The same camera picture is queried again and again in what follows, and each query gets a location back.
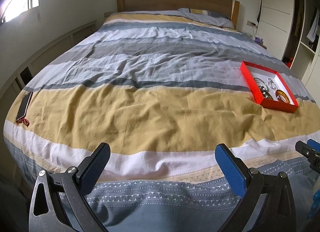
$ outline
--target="wall outlet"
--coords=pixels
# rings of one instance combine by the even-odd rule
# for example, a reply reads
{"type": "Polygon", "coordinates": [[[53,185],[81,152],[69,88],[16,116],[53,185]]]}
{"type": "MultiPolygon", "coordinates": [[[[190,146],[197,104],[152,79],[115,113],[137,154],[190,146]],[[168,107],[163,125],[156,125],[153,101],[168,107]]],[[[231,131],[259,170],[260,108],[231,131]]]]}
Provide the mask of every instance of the wall outlet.
{"type": "Polygon", "coordinates": [[[251,27],[256,27],[257,25],[253,23],[252,21],[247,21],[247,25],[251,27]]]}
{"type": "Polygon", "coordinates": [[[103,15],[106,18],[106,17],[109,17],[111,14],[113,14],[113,12],[105,12],[103,15]]]}

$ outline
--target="striped bedspread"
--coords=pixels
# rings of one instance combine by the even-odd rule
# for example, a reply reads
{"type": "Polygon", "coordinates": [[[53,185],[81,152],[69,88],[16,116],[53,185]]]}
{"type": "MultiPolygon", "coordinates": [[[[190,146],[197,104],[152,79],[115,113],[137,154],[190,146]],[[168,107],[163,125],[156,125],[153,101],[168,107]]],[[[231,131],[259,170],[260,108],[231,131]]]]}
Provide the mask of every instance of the striped bedspread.
{"type": "Polygon", "coordinates": [[[100,181],[203,183],[223,177],[225,143],[248,166],[300,157],[298,140],[320,141],[320,110],[281,61],[216,18],[179,11],[110,16],[96,33],[46,66],[12,105],[5,142],[30,182],[38,170],[77,166],[101,143],[111,158],[100,181]],[[242,60],[281,73],[299,109],[253,101],[242,60]],[[33,91],[26,118],[15,117],[33,91]]]}

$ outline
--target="black phone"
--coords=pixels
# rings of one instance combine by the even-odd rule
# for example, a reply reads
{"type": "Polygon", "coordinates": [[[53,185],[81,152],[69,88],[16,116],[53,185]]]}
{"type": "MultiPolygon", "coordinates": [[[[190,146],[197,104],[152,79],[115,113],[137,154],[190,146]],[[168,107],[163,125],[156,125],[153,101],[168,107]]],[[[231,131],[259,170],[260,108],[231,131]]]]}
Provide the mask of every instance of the black phone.
{"type": "Polygon", "coordinates": [[[31,91],[31,92],[27,93],[22,98],[22,101],[21,101],[21,104],[20,104],[20,107],[19,107],[19,110],[18,110],[18,114],[17,114],[17,117],[16,117],[16,122],[18,122],[21,119],[26,117],[27,109],[28,109],[28,106],[30,104],[32,94],[33,94],[33,92],[31,91]]]}

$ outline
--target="pillow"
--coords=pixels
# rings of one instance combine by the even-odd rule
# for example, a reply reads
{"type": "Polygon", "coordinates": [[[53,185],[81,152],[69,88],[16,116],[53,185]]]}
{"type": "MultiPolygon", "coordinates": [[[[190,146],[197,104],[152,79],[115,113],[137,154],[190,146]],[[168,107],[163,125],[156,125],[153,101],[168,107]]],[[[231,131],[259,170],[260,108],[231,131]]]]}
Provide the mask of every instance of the pillow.
{"type": "Polygon", "coordinates": [[[178,11],[180,12],[189,12],[189,13],[195,13],[195,14],[203,14],[203,15],[209,15],[211,17],[221,17],[221,18],[225,18],[228,19],[228,17],[226,15],[224,15],[223,13],[220,12],[213,12],[213,11],[206,11],[206,10],[197,10],[197,9],[189,9],[189,8],[180,8],[178,9],[178,11]]]}

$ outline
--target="headboard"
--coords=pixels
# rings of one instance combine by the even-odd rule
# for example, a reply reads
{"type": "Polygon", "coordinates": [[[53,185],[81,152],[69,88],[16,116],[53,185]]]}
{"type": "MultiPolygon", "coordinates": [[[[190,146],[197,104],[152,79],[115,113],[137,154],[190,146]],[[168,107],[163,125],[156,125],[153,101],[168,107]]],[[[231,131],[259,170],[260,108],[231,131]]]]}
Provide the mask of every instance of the headboard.
{"type": "Polygon", "coordinates": [[[117,0],[118,12],[165,11],[179,8],[225,14],[236,28],[240,3],[235,0],[117,0]]]}

